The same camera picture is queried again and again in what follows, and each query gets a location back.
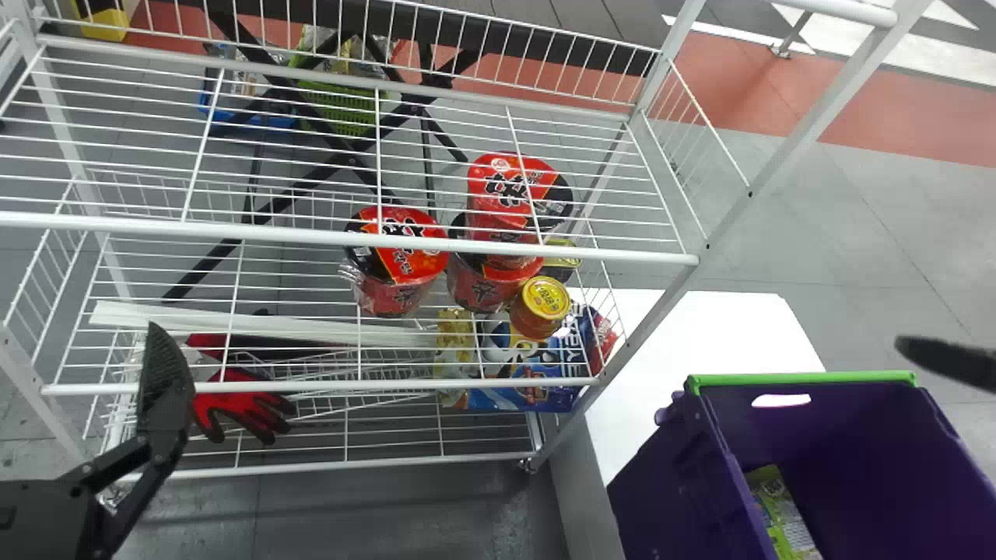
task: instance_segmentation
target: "purple plastic bin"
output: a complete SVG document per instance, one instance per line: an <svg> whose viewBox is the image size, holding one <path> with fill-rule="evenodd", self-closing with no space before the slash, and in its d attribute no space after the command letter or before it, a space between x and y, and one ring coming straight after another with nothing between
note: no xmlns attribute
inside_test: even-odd
<svg viewBox="0 0 996 560"><path fill-rule="evenodd" d="M755 409L764 394L799 407ZM628 560L777 560L743 472L776 463L827 560L996 558L996 491L924 389L702 387L609 484Z"/></svg>

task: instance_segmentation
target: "red instant noodle cup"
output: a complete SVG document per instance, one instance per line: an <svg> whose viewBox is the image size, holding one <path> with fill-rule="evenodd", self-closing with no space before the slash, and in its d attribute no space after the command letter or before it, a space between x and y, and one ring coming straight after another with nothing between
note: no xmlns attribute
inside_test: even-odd
<svg viewBox="0 0 996 560"><path fill-rule="evenodd" d="M460 217L453 221L458 225ZM462 234L450 229L449 236L457 239ZM453 253L446 266L446 288L453 301L474 313L494 313L514 299L520 288L543 267L540 257L528 257L526 266L506 269L487 261L487 255Z"/></svg>
<svg viewBox="0 0 996 560"><path fill-rule="evenodd" d="M467 212L467 237L475 241L538 243L537 229L551 232L574 211L571 188L559 173L535 157L523 155L520 161L515 153L485 153L474 160L467 171L467 192L472 210ZM489 255L488 262L516 268L508 258Z"/></svg>
<svg viewBox="0 0 996 560"><path fill-rule="evenodd" d="M446 232L420 210L385 206L379 230L385 235L445 238ZM377 233L376 206L360 210L346 231ZM346 247L355 269L353 294L360 307L377 317L402 317L418 305L436 276L446 267L449 253L390 247Z"/></svg>

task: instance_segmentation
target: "noodle cup lid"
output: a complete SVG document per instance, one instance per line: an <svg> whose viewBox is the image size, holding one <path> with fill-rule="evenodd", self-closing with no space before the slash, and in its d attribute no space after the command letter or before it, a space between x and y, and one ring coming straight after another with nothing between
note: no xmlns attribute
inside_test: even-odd
<svg viewBox="0 0 996 560"><path fill-rule="evenodd" d="M446 238L446 232L432 216L421 210L402 206L384 206L384 235ZM354 214L346 231L377 233L376 206L368 206ZM420 284L430 281L446 268L449 253L425 249L395 247L346 247L346 254L365 274L389 284Z"/></svg>
<svg viewBox="0 0 996 560"><path fill-rule="evenodd" d="M462 239L466 236L467 231L459 229L463 227L466 223L465 214L458 214L456 218L453 219L452 227L449 229L450 239ZM535 276L537 272L543 268L543 257L536 257L535 259L529 261L526 266L522 268L505 269L497 266L488 264L487 255L478 253L456 253L456 257L462 262L466 263L467 266L472 268L475 272L481 276L487 278L488 280L495 280L497 282L516 282L522 280L523 278L529 278Z"/></svg>
<svg viewBox="0 0 996 560"><path fill-rule="evenodd" d="M523 184L525 169L529 190ZM467 191L473 209L492 212L510 229L533 227L529 199L539 216L540 229L551 229L574 210L567 181L541 159L515 153L485 153L467 171Z"/></svg>
<svg viewBox="0 0 996 560"><path fill-rule="evenodd" d="M522 287L522 303L535 317L544 321L560 321L571 308L567 288L549 276L530 278Z"/></svg>

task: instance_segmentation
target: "red glove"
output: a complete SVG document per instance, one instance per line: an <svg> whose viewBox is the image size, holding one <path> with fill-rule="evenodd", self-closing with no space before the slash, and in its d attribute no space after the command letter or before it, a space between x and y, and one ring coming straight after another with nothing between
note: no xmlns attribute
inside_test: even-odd
<svg viewBox="0 0 996 560"><path fill-rule="evenodd" d="M218 383L221 371L208 383ZM240 368L225 369L226 382L264 381ZM274 432L287 433L291 425L277 412L292 415L296 409L287 399L273 393L205 393L193 398L193 419L197 427L215 443L225 440L218 415L225 415L248 429L265 445L276 441Z"/></svg>

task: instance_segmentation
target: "green bin rim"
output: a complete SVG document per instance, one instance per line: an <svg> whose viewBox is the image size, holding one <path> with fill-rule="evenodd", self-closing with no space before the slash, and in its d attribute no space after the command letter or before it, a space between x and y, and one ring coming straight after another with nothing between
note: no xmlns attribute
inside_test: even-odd
<svg viewBox="0 0 996 560"><path fill-rule="evenodd" d="M904 370L876 372L817 372L809 374L731 374L688 376L685 390L699 396L703 387L739 385L798 385L813 383L906 383L916 387L916 374Z"/></svg>

